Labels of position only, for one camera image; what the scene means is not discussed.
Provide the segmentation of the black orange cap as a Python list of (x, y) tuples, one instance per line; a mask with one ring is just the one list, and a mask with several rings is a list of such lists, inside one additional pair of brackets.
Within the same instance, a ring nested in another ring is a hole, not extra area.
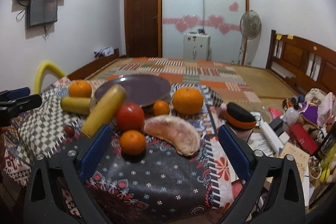
[(251, 130), (257, 123), (250, 112), (233, 102), (227, 104), (226, 122), (239, 131)]

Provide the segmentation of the long yellow sugarcane piece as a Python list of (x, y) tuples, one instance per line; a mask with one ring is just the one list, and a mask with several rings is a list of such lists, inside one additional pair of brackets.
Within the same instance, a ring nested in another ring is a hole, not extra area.
[(92, 137), (103, 124), (109, 124), (126, 99), (126, 90), (114, 84), (96, 103), (81, 127), (82, 133)]

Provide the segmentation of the small tangerine front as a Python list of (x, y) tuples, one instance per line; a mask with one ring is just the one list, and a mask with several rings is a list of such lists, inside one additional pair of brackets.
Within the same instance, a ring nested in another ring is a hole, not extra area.
[(136, 130), (129, 130), (120, 137), (121, 151), (127, 155), (136, 156), (146, 149), (146, 138)]

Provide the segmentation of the wooden bed footboard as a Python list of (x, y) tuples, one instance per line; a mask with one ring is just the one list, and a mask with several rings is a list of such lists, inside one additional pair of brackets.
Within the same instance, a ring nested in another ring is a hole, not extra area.
[(67, 78), (71, 81), (73, 80), (84, 80), (93, 73), (96, 73), (112, 61), (117, 60), (120, 57), (119, 49), (116, 48), (114, 50), (114, 53), (112, 55), (106, 56), (106, 57), (100, 57), (96, 59), (95, 61), (90, 62), (87, 65), (84, 65), (83, 67), (79, 68), (78, 70), (72, 72), (67, 76)]

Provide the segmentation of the yellow foam tube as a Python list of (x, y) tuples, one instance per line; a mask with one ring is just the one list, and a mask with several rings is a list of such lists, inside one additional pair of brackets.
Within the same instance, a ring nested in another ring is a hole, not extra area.
[(34, 80), (34, 93), (40, 94), (42, 90), (42, 83), (47, 74), (51, 74), (58, 79), (61, 79), (66, 76), (66, 74), (54, 63), (51, 61), (45, 60), (42, 61), (38, 67), (37, 73)]

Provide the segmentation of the striped patchwork bed mat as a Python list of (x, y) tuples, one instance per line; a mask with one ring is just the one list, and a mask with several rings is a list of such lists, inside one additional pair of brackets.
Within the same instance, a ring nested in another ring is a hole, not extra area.
[(119, 59), (101, 74), (103, 80), (125, 75), (155, 75), (174, 84), (201, 84), (216, 91), (223, 99), (241, 102), (260, 102), (230, 64), (212, 61), (184, 61), (158, 57)]

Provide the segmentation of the pink plastic bag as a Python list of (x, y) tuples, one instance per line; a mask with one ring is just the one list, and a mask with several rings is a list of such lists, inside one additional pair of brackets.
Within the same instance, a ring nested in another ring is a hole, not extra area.
[(335, 95), (329, 92), (317, 111), (318, 127), (333, 124), (335, 122)]

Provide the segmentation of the patchwork patterned tablecloth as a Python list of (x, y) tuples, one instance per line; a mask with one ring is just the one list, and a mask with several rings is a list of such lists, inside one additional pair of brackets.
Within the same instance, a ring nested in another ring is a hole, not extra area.
[[(66, 142), (64, 126), (79, 131), (85, 116), (64, 112), (60, 101), (70, 82), (62, 79), (42, 94), (41, 107), (14, 118), (5, 132), (6, 172), (26, 185), (30, 166), (39, 153), (54, 152)], [(146, 153), (131, 161), (121, 153), (120, 130), (115, 129), (101, 162), (87, 185), (108, 212), (135, 221), (144, 218), (188, 218), (218, 208), (228, 209), (242, 190), (232, 178), (233, 168), (221, 149), (215, 108), (221, 96), (197, 84), (204, 104), (201, 112), (187, 116), (201, 138), (199, 151), (185, 157), (168, 142), (146, 137)]]

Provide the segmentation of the large orange with sticker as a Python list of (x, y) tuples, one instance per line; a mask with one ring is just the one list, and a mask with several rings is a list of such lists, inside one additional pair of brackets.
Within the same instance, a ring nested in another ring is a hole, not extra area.
[(196, 88), (180, 88), (174, 92), (172, 104), (179, 114), (198, 114), (203, 107), (203, 96)]

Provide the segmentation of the small tangerine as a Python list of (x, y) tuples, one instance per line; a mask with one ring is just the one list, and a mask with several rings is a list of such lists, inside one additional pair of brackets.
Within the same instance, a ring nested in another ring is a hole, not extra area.
[(153, 114), (155, 116), (169, 115), (170, 105), (166, 101), (163, 101), (163, 100), (156, 101), (153, 105)]
[(136, 156), (146, 149), (146, 138), (136, 130), (129, 130), (120, 137), (121, 151), (127, 155)]

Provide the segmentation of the short yellow sugarcane piece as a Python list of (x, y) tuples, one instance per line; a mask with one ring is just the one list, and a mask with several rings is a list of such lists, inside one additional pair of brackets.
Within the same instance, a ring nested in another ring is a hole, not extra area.
[(91, 99), (84, 97), (63, 97), (60, 100), (60, 106), (64, 111), (79, 115), (89, 115), (90, 104)]

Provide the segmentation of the pink pomelo segment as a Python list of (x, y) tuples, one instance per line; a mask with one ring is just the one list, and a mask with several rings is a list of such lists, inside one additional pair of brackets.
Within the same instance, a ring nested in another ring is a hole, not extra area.
[(201, 137), (196, 128), (176, 116), (159, 115), (149, 118), (144, 123), (143, 131), (170, 143), (182, 156), (193, 156), (201, 147)]

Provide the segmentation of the purple ceramic plate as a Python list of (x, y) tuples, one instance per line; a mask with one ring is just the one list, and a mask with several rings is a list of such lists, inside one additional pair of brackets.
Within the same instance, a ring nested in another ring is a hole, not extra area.
[(168, 80), (155, 75), (142, 74), (121, 76), (107, 81), (95, 91), (95, 100), (100, 100), (114, 84), (119, 84), (126, 90), (125, 102), (136, 103), (140, 107), (153, 105), (156, 101), (170, 96), (171, 84)]

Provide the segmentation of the dark red jujube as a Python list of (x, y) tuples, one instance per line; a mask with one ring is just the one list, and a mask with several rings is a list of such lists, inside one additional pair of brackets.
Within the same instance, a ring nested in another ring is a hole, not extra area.
[(69, 125), (64, 127), (64, 132), (69, 138), (72, 138), (75, 135), (75, 129)]

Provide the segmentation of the red tomato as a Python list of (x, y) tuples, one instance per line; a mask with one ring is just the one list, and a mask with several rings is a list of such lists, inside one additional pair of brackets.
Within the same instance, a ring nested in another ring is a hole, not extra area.
[(140, 130), (144, 120), (143, 109), (135, 103), (124, 103), (116, 113), (117, 126), (122, 131)]

